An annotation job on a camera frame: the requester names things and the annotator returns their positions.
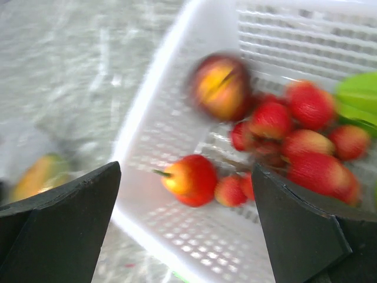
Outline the yellow green fake mango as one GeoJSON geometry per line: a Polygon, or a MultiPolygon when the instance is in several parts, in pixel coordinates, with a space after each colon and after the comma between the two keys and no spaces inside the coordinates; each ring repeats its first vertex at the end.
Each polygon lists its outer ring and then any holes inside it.
{"type": "Polygon", "coordinates": [[[16,202],[67,183],[70,179],[68,162],[58,154],[40,157],[11,190],[9,200],[16,202]]]}

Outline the green fake pepper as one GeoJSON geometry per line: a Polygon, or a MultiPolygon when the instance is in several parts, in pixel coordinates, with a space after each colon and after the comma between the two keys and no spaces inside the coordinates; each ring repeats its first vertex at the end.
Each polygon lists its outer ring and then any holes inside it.
{"type": "Polygon", "coordinates": [[[335,88],[341,124],[353,124],[376,137],[376,72],[350,76],[335,88]]]}

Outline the small orange red fruit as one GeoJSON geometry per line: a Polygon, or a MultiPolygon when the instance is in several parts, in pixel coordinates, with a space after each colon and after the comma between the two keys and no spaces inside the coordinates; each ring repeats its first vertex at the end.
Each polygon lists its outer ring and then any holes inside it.
{"type": "Polygon", "coordinates": [[[164,170],[153,172],[161,176],[164,187],[184,205],[197,208],[214,199],[216,167],[200,154],[185,156],[164,170]]]}

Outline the red fake cherry bunch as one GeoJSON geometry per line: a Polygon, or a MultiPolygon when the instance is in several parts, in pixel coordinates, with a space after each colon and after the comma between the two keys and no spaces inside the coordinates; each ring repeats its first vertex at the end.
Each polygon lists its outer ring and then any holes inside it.
{"type": "Polygon", "coordinates": [[[333,127],[335,99],[310,81],[287,86],[284,98],[265,95],[230,132],[233,147],[320,195],[356,206],[361,185],[345,166],[363,157],[372,137],[354,124],[333,127]]]}

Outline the dark red fake plum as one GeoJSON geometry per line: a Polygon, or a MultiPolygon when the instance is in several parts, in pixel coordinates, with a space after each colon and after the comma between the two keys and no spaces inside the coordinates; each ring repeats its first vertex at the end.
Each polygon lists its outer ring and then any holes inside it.
{"type": "Polygon", "coordinates": [[[242,120],[252,103],[251,74],[245,60],[229,52],[214,52],[199,60],[186,80],[197,108],[219,121],[242,120]]]}

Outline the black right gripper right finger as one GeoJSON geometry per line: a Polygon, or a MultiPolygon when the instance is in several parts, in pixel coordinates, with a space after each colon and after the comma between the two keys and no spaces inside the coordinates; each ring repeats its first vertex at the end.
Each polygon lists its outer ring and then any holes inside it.
{"type": "Polygon", "coordinates": [[[376,214],[258,163],[252,182],[276,282],[376,282],[376,214]]]}

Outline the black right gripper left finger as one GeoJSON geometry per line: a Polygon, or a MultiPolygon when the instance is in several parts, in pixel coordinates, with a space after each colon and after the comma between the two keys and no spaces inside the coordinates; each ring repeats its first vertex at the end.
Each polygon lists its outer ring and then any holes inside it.
{"type": "Polygon", "coordinates": [[[1,282],[91,282],[120,186],[119,162],[1,206],[1,282]]]}

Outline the white perforated basket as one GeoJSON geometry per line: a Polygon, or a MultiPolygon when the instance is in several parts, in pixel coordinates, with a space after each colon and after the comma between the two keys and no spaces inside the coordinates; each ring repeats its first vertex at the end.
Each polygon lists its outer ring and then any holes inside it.
{"type": "MultiPolygon", "coordinates": [[[[201,114],[186,92],[193,65],[216,51],[248,60],[259,90],[281,93],[299,79],[333,91],[376,70],[375,1],[189,1],[161,45],[118,136],[121,183],[113,221],[188,282],[276,282],[256,203],[190,208],[154,168],[198,153],[221,174],[248,156],[228,125],[201,114]]],[[[376,148],[349,168],[363,186],[360,208],[375,214],[376,148]]]]}

